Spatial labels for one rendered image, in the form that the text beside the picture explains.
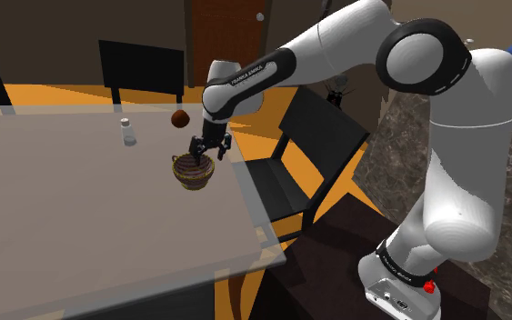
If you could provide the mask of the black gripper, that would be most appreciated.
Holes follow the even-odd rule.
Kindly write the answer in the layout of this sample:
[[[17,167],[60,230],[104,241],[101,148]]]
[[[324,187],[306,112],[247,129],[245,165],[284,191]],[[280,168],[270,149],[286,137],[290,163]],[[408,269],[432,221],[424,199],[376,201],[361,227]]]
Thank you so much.
[[[200,159],[205,150],[219,148],[217,159],[222,160],[231,148],[232,136],[226,133],[226,124],[216,124],[208,120],[203,121],[202,136],[193,135],[190,141],[189,153],[200,165]]]

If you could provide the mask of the striped woven basket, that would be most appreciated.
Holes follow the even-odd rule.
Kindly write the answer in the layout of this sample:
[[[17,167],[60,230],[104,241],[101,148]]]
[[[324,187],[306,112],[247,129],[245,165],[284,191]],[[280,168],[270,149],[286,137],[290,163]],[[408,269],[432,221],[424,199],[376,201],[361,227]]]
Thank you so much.
[[[173,155],[172,171],[186,190],[204,188],[215,171],[215,162],[208,155],[196,160],[191,154]]]

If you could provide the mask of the brown round ball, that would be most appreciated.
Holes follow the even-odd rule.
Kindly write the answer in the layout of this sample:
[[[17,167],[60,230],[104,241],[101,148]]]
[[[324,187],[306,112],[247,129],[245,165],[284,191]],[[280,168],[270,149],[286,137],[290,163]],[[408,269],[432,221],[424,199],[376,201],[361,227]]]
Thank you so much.
[[[176,110],[171,116],[171,124],[176,128],[186,127],[190,122],[190,116],[183,109]]]

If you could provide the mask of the clear glass salt shaker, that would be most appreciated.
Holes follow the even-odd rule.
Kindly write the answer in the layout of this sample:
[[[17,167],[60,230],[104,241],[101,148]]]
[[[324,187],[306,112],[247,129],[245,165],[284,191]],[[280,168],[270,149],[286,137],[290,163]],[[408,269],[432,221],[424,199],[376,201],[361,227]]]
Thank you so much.
[[[132,146],[136,144],[136,134],[128,118],[120,120],[122,138],[125,146]]]

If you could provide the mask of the brown wooden door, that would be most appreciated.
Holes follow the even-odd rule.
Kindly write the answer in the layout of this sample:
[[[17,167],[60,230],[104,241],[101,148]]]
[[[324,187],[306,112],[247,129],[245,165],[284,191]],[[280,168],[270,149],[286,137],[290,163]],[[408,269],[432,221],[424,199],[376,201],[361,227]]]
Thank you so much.
[[[273,0],[184,0],[187,84],[204,85],[212,61],[248,65],[266,51]]]

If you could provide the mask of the dark robot stand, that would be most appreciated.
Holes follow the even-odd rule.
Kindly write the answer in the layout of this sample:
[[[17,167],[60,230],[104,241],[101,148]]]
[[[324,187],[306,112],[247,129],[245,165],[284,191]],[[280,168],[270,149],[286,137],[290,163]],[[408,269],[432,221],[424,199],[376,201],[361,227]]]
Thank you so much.
[[[366,299],[357,264],[396,227],[344,195],[265,271],[248,320],[393,320]]]

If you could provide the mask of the dark marble counter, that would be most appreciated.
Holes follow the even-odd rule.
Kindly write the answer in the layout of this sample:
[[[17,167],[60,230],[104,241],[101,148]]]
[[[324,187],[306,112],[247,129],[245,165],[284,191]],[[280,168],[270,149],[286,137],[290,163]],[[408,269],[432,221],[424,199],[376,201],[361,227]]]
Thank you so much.
[[[371,135],[353,179],[391,221],[399,224],[422,193],[427,170],[429,101],[422,95],[397,94]],[[512,320],[512,140],[507,163],[505,210],[493,256],[461,268],[491,290],[490,306]]]

